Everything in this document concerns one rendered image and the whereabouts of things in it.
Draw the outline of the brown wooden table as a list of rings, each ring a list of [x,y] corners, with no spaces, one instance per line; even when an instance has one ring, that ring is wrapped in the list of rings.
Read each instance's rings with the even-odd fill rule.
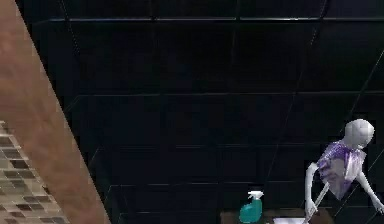
[[[292,208],[292,209],[269,209],[264,210],[260,220],[252,224],[275,224],[275,218],[304,218],[305,212],[301,208]],[[224,211],[220,213],[220,224],[242,224],[239,220],[238,211]],[[329,214],[329,212],[320,208],[317,213],[315,213],[309,224],[335,224],[335,221]]]

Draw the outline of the teal spray bottle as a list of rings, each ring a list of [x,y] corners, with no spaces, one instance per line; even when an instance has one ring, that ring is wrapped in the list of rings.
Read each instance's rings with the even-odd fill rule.
[[[249,191],[248,199],[250,202],[241,207],[239,211],[239,221],[242,224],[252,224],[259,221],[263,212],[261,197],[262,191]]]

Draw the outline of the white rectangular dish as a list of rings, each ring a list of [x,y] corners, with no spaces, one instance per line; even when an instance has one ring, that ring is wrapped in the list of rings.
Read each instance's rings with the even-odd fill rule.
[[[274,224],[308,224],[305,218],[295,218],[295,217],[288,217],[288,218],[276,217],[276,218],[273,218],[273,223]]]

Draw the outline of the white figure statue purple shirt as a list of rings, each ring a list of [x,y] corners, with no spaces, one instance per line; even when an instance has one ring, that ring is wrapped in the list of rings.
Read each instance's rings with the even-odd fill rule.
[[[305,219],[303,224],[309,224],[328,191],[336,199],[341,200],[354,181],[357,181],[368,194],[374,208],[384,214],[384,204],[373,191],[363,172],[366,158],[363,149],[373,139],[374,132],[374,126],[367,120],[355,119],[348,122],[345,125],[344,137],[330,143],[319,160],[309,165],[305,176]],[[313,201],[312,184],[316,172],[319,173],[324,187],[316,201]]]

